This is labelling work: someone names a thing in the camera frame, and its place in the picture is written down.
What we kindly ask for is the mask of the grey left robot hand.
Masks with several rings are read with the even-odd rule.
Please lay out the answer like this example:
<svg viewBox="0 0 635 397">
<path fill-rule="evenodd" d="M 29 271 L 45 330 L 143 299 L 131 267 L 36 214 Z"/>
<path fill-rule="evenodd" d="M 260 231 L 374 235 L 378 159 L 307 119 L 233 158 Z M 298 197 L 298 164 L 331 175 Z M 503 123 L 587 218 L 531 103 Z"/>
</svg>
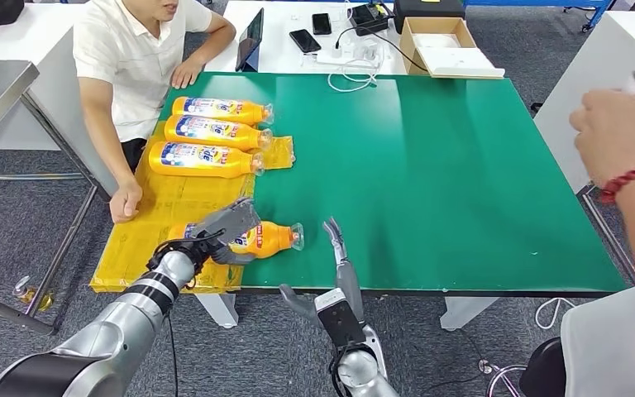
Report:
<svg viewBox="0 0 635 397">
<path fill-rule="evenodd" d="M 260 218 L 254 208 L 253 199 L 239 198 L 208 214 L 194 227 L 192 238 L 195 242 L 192 247 L 218 264 L 246 265 L 254 257 L 251 254 L 236 254 L 229 245 L 259 225 Z"/>
</svg>

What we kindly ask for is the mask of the person's hand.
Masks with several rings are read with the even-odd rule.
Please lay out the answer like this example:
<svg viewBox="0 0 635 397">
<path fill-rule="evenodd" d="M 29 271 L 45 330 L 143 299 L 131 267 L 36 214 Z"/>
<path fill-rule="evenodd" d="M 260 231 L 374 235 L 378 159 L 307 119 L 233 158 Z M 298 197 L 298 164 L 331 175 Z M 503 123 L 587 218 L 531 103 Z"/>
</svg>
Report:
<svg viewBox="0 0 635 397">
<path fill-rule="evenodd" d="M 635 170 L 635 94 L 591 90 L 570 115 L 575 147 L 597 186 Z"/>
</svg>

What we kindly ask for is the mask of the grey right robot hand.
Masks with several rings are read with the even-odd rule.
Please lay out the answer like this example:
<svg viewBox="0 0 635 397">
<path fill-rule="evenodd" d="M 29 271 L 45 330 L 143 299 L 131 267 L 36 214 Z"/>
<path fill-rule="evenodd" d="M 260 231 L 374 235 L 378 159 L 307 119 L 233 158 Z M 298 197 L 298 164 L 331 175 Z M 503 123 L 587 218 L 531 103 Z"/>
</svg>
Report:
<svg viewBox="0 0 635 397">
<path fill-rule="evenodd" d="M 336 261 L 336 287 L 341 289 L 346 297 L 346 301 L 356 316 L 356 320 L 361 326 L 365 324 L 362 295 L 357 279 L 355 267 L 347 255 L 346 245 L 341 229 L 333 217 L 323 224 L 323 229 L 328 233 L 334 250 Z M 312 325 L 321 327 L 318 319 L 318 311 L 313 301 L 299 298 L 291 286 L 281 284 L 279 292 L 284 302 L 300 317 L 307 319 Z"/>
</svg>

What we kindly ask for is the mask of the person's left hand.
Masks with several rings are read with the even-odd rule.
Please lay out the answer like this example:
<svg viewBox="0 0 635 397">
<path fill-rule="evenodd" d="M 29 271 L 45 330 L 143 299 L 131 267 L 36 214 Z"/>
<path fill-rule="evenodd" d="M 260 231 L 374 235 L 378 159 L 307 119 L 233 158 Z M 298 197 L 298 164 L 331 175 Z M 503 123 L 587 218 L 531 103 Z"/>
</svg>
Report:
<svg viewBox="0 0 635 397">
<path fill-rule="evenodd" d="M 187 58 L 172 73 L 170 85 L 173 88 L 182 89 L 194 84 L 204 65 L 205 62 L 202 60 Z"/>
</svg>

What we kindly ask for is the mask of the person's right hand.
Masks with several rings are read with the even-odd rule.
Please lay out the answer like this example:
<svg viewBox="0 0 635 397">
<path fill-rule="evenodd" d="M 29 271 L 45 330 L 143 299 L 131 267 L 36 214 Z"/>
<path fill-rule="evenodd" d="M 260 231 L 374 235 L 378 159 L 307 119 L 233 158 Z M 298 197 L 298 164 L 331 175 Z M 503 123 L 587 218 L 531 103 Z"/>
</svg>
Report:
<svg viewBox="0 0 635 397">
<path fill-rule="evenodd" d="M 137 214 L 142 199 L 142 189 L 136 181 L 123 183 L 111 197 L 109 209 L 114 223 L 131 221 Z"/>
</svg>

